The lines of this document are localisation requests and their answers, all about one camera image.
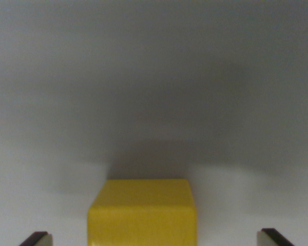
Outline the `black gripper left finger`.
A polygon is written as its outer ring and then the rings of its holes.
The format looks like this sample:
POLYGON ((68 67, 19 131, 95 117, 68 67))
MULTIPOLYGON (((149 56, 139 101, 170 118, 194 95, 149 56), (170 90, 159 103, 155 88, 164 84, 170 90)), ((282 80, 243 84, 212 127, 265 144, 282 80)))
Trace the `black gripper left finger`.
POLYGON ((53 246, 53 236, 45 231, 34 232, 20 246, 53 246))

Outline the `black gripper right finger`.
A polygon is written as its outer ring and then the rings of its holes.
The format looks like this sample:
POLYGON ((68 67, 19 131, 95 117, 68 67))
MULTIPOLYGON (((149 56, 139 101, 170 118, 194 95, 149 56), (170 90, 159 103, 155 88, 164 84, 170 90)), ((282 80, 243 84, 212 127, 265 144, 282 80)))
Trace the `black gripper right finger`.
POLYGON ((294 246, 275 228, 262 228, 257 232, 257 246, 294 246))

